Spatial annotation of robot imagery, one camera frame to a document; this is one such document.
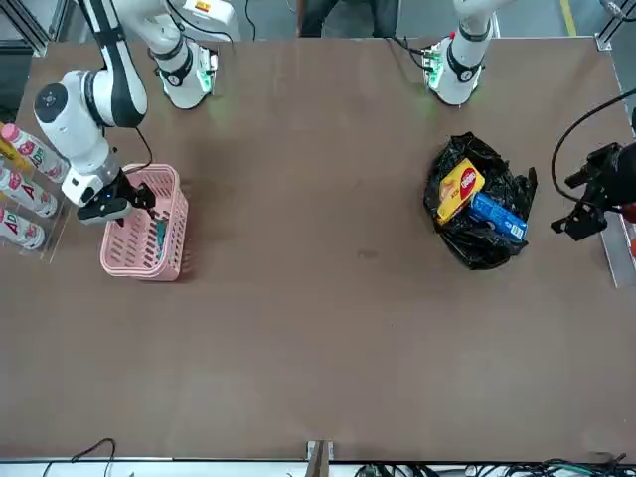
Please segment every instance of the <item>cable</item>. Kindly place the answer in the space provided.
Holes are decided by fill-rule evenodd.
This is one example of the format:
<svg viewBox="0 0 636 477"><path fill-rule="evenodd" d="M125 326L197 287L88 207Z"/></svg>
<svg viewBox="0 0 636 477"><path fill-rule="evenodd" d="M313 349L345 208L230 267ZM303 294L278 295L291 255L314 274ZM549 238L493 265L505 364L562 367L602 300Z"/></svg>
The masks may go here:
<svg viewBox="0 0 636 477"><path fill-rule="evenodd" d="M479 470L477 471L477 475L475 475L475 477L488 477L490 474L492 474L495 469L499 468L499 465L493 465L490 469L488 469L486 472L484 472L482 474L482 471L486 468L486 466L484 467L480 467Z"/></svg>
<svg viewBox="0 0 636 477"><path fill-rule="evenodd" d="M406 50L408 52L408 55L410 56L410 58L412 59L412 61L415 63L415 65L420 68L421 70L424 70L425 72L432 72L433 69L431 67L425 67L420 61L417 60L417 58L415 57L415 55L420 55L423 56L424 55L424 50L430 48L432 45L429 45L427 47L424 47L422 49L419 48L413 48L408 44L408 40L406 39L406 37L404 37L404 40L400 40L397 37L389 37L387 38L387 40L393 40L394 42L396 42L401 48L403 48L404 50Z"/></svg>
<svg viewBox="0 0 636 477"><path fill-rule="evenodd" d="M184 16L181 14L181 12L179 12L179 10L177 10L177 7L175 7L175 6L173 5L173 3L172 3L170 0L166 0L166 3L167 3L167 4L168 4L168 6L170 7L170 9L171 9L173 12L175 12L175 13L177 14L177 16L181 19L181 21L182 21L183 23L185 23L186 25L189 25L191 28L194 28L195 30L197 30L197 31L199 31L199 32L202 32L202 33L207 33L207 34L209 34L209 35L223 35L224 37L227 37L227 38L228 38L228 40L230 40L230 43L232 43L232 44L234 44L234 43L235 43L235 41L234 41L234 40L233 40L233 38L230 36L230 34L228 34L228 33L226 33L226 32L222 32L222 31L206 30L205 28L198 27L198 26L197 26L197 25L195 25L194 23L192 23L192 22L190 22L190 21L186 20L186 17L184 17ZM182 24L180 24L180 23L176 22L174 18L172 19L172 21L173 21L173 22L175 22L175 25L177 25L177 28L178 28L181 32L185 31L185 29L186 29L186 28L185 28Z"/></svg>
<svg viewBox="0 0 636 477"><path fill-rule="evenodd" d="M148 160L146 161L145 164L138 166L138 167L133 167L132 169L128 169L126 171L126 176L133 174L135 172L139 172L142 169L145 169L146 167L148 167L150 164L152 164L153 162L153 157L152 157L152 149L150 149L150 146L148 145L148 141L146 141L146 138L143 136L143 134L141 133L141 131L139 130L138 127L135 127L135 131L137 131L137 134L139 135L139 138L143 141L143 144L146 146L146 150L148 151Z"/></svg>
<svg viewBox="0 0 636 477"><path fill-rule="evenodd" d="M249 21L249 24L251 25L251 40L255 42L256 41L256 25L254 24L254 22L251 21L251 18L249 18L249 12L247 12L248 6L249 6L249 0L245 0L245 17L247 18L247 20Z"/></svg>
<svg viewBox="0 0 636 477"><path fill-rule="evenodd" d="M572 126L570 126L565 133L563 134L563 136L560 138L560 140L558 141L558 143L556 144L556 148L555 148L555 152L553 153L553 158L551 161L551 173L552 173L552 177L553 177L553 184L555 186L556 191L561 194L562 196L564 196L566 199L570 199L573 202L581 202L582 204L591 206L591 207L596 207L594 204L582 201L581 198L579 197L575 197L572 196L570 194L568 194L564 189L561 188L561 186L558 184L558 180L557 180L557 156L558 156L558 152L560 151L560 148L563 146L563 143L565 142L565 140L567 139L567 137L578 127L578 125L580 125L583 121L585 121L586 119L588 119L589 117L593 116L594 114L596 114L597 112L602 111L603 109L608 108L609 106L611 106L612 104L615 104L619 101L622 101L623 99L625 99L626 97L629 97L633 94L636 94L636 87L633 89L630 89L627 92L624 92L612 99L610 99L607 102L602 103L599 106L596 106L594 109L588 111L586 114L584 114L583 116L581 116L577 121L575 121ZM616 208L610 208L608 209L609 211L612 212L617 212L620 214L620 210L616 209Z"/></svg>
<svg viewBox="0 0 636 477"><path fill-rule="evenodd" d="M408 52L411 53L416 53L418 55L423 55L424 54L424 48L420 49L420 48L412 48L409 44L408 44L408 40L406 39L406 37L404 37L404 40L400 40L398 37L396 36L392 36L390 37L390 40L393 40L394 42L396 42L400 47L404 48L405 50L407 50Z"/></svg>
<svg viewBox="0 0 636 477"><path fill-rule="evenodd" d="M103 477L106 477L107 474L108 474L108 467L110 467L110 464L112 463L113 459L115 458L115 451L117 450L117 443L115 442L114 439L111 439L110 437L106 437L106 438L102 439L100 442L98 442L97 444L93 445L92 447L89 447L87 450L84 450L84 451L80 452L79 454L74 455L71 458L71 463L75 464L80 459L82 459L82 458L86 457L87 455L89 455L90 453L94 452L96 449L101 447L106 442L108 442L110 444L110 457L108 458L108 462L106 462L106 466L103 469Z"/></svg>
<svg viewBox="0 0 636 477"><path fill-rule="evenodd" d="M83 450L79 454L74 455L73 457L71 457L71 460L69 460L69 462L71 462L72 464L79 462L81 459L85 458L87 455L96 451L99 447L101 447L105 443L110 444L110 456L108 457L108 460L106 461L106 466L103 469L103 477L107 477L108 469L110 468L110 464L112 464L112 462L115 459L115 452L117 450L117 443L115 442L115 439L111 439L110 437L106 437L102 439L100 442L98 442L97 444L89 447L87 450ZM64 462L64 461L52 460L51 462L49 462L47 464L47 467L44 469L44 472L42 473L42 477L47 477L49 470L51 470L51 466L55 464L56 462Z"/></svg>
<svg viewBox="0 0 636 477"><path fill-rule="evenodd" d="M52 465L53 465L53 460L47 464L47 467L44 469L44 472L42 473L42 477L47 477L47 474L49 473L49 470L51 469Z"/></svg>
<svg viewBox="0 0 636 477"><path fill-rule="evenodd" d="M406 477L406 473L403 470L401 470L399 467L397 467L396 465L392 465L392 468L394 469L394 475L396 475L396 471L398 471L401 477Z"/></svg>

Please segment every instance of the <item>black device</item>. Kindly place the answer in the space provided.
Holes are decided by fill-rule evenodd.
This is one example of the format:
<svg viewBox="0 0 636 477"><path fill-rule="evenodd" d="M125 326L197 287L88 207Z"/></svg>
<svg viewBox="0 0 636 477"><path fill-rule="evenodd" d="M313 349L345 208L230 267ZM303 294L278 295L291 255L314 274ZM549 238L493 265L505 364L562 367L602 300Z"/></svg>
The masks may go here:
<svg viewBox="0 0 636 477"><path fill-rule="evenodd" d="M85 224L117 221L123 227L123 218L132 208L144 209L154 218L152 209L155 205L155 194L148 185L142 182L138 187L133 187L120 169L114 181L78 209L78 218Z"/></svg>
<svg viewBox="0 0 636 477"><path fill-rule="evenodd" d="M587 156L586 164L565 179L571 189L585 185L574 210L552 223L553 230L574 240L585 239L607 227L605 212L636 202L636 143L611 143Z"/></svg>

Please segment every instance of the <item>person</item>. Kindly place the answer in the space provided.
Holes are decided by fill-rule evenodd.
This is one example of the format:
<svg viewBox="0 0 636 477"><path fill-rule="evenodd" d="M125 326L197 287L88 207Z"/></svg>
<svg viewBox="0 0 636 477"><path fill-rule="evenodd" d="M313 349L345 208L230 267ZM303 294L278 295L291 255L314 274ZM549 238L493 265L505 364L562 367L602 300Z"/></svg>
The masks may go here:
<svg viewBox="0 0 636 477"><path fill-rule="evenodd" d="M399 0L368 0L374 17L374 37L391 38L396 35ZM339 0L304 0L301 9L299 36L320 38L325 19Z"/></svg>

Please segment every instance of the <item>white robotic arm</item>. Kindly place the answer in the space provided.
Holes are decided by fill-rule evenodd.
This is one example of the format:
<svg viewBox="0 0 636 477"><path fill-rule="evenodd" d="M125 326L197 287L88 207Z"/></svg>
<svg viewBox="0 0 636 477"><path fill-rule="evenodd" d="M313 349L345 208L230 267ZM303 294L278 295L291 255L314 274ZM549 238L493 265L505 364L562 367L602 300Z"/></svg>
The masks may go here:
<svg viewBox="0 0 636 477"><path fill-rule="evenodd" d="M459 27L453 38L445 38L431 49L426 63L428 87L446 104L468 100L482 70L484 55L493 36L491 18L495 10L514 0L453 0Z"/></svg>
<svg viewBox="0 0 636 477"><path fill-rule="evenodd" d="M104 67L68 72L60 83L38 93L34 108L44 133L71 163L62 190L80 207L80 219L106 222L125 217L133 207L154 207L148 188L130 186L102 134L107 126L137 127L147 109L146 92L119 19L148 44L164 91L177 107L194 107L211 92L217 57L182 35L163 0L78 3Z"/></svg>
<svg viewBox="0 0 636 477"><path fill-rule="evenodd" d="M216 15L232 17L232 5L214 1ZM172 103L180 109L191 109L212 92L218 57L216 52L187 39L168 15L169 8L179 8L184 2L169 7L163 0L114 0L114 5L123 24L148 45Z"/></svg>
<svg viewBox="0 0 636 477"><path fill-rule="evenodd" d="M137 127L147 97L112 1L79 0L79 6L104 67L68 72L38 93L34 109L44 133L71 163L63 192L81 207L81 219L104 222L124 217L132 207L154 207L154 197L143 198L137 192L145 190L130 186L102 135L106 126Z"/></svg>

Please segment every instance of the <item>plastic bottle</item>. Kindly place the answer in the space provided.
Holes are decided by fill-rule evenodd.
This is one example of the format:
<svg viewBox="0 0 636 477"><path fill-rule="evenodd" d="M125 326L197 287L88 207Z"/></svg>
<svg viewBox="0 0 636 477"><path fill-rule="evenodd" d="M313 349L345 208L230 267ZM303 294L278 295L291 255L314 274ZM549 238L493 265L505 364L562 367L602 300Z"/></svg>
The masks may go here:
<svg viewBox="0 0 636 477"><path fill-rule="evenodd" d="M42 188L14 172L0 160L0 192L40 217L50 217L58 209L58 200Z"/></svg>
<svg viewBox="0 0 636 477"><path fill-rule="evenodd" d="M25 218L0 208L0 236L27 250L40 248L46 237L44 229Z"/></svg>
<svg viewBox="0 0 636 477"><path fill-rule="evenodd" d="M69 172L69 164L40 139L21 130L15 124L4 124L0 133L5 141L11 143L45 176L58 184L64 181Z"/></svg>
<svg viewBox="0 0 636 477"><path fill-rule="evenodd" d="M0 129L4 126L3 122L0 122ZM30 171L33 169L31 161L27 161L22 155L14 149L14 147L0 136L0 155L9 159L16 169L21 172Z"/></svg>

